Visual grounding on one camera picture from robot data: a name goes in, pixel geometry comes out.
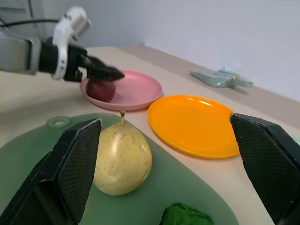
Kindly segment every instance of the pink plate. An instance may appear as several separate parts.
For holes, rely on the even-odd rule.
[[[122,70],[122,72],[125,78],[115,81],[116,93],[110,102],[98,101],[87,95],[85,90],[87,78],[82,79],[80,90],[91,103],[111,110],[142,109],[161,97],[163,90],[157,80],[135,71]]]

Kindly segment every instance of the apple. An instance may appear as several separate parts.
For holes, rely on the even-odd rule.
[[[116,92],[116,85],[110,81],[97,81],[89,79],[86,84],[86,93],[91,98],[102,102],[110,102]]]

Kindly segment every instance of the pear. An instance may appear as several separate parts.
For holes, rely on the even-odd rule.
[[[107,195],[127,194],[148,177],[152,166],[150,147],[142,133],[121,120],[101,132],[94,184]]]

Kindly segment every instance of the black cable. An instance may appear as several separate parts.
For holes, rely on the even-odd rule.
[[[1,17],[0,17],[0,22],[2,22],[4,26],[7,25],[7,23]]]
[[[23,21],[5,23],[0,25],[0,27],[12,27],[12,26],[23,25],[28,23],[57,23],[58,21],[59,20],[56,19],[23,20]]]

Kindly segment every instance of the beige table surface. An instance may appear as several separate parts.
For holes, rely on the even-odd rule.
[[[270,91],[254,86],[251,89],[235,88],[213,88],[189,74],[190,71],[204,72],[209,71],[207,68],[197,64],[182,60],[175,56],[148,46],[128,46],[121,50],[135,55],[147,62],[168,70],[178,76],[195,82],[201,87],[210,89],[231,100],[247,105],[277,120],[285,122],[297,129],[300,129],[300,103],[294,100],[277,95]]]
[[[89,54],[120,69],[135,70],[152,76],[161,83],[165,96],[190,94],[210,98],[232,108],[237,113],[280,124],[291,136],[300,136],[300,130],[282,121],[122,50],[113,47],[92,48],[89,49]],[[54,116],[109,112],[86,101],[81,95],[79,84],[52,81],[47,74],[30,77],[1,72],[0,103],[1,146],[18,135],[45,124]],[[128,112],[126,119],[216,190],[232,208],[241,225],[273,225],[247,177],[240,156],[226,160],[188,157],[167,147],[154,135],[147,121],[147,109]]]

